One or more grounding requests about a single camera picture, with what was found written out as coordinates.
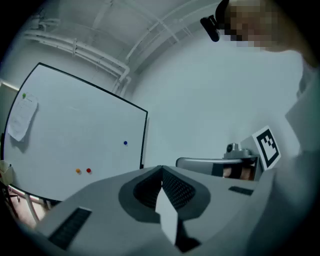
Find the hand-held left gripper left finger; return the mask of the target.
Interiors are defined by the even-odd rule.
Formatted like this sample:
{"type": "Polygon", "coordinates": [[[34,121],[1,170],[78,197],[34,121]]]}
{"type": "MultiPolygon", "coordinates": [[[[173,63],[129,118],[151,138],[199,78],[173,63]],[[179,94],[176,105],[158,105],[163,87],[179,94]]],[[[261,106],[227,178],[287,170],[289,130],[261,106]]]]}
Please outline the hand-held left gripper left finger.
{"type": "Polygon", "coordinates": [[[173,256],[154,201],[151,167],[93,182],[56,205],[37,225],[56,256],[173,256]]]}

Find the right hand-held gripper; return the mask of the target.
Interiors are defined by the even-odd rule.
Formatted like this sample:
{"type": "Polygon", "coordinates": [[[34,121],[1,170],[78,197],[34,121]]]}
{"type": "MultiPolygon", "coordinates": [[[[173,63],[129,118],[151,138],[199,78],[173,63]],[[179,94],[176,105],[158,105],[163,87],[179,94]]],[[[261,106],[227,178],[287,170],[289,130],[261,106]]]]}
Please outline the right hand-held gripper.
{"type": "Polygon", "coordinates": [[[233,165],[253,166],[254,180],[272,169],[281,159],[281,152],[271,128],[267,125],[240,143],[230,143],[220,159],[180,157],[175,166],[189,171],[223,178],[224,168],[233,165]]]}

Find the person's right hand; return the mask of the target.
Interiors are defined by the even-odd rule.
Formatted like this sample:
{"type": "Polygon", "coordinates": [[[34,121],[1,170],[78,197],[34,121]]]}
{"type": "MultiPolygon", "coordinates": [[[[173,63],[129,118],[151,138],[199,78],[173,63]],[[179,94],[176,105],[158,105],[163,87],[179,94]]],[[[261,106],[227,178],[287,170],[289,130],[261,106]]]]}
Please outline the person's right hand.
{"type": "Polygon", "coordinates": [[[253,181],[255,170],[252,165],[233,165],[223,169],[223,178],[253,181]]]}

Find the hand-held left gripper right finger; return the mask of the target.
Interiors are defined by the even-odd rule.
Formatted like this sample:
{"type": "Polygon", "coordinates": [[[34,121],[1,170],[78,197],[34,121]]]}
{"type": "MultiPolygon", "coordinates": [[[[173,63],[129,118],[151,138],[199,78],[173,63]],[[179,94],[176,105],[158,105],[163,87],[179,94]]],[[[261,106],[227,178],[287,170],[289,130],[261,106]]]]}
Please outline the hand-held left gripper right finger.
{"type": "Polygon", "coordinates": [[[178,210],[178,245],[163,244],[163,256],[268,256],[277,250],[275,170],[255,182],[162,169],[195,192],[178,210]]]}

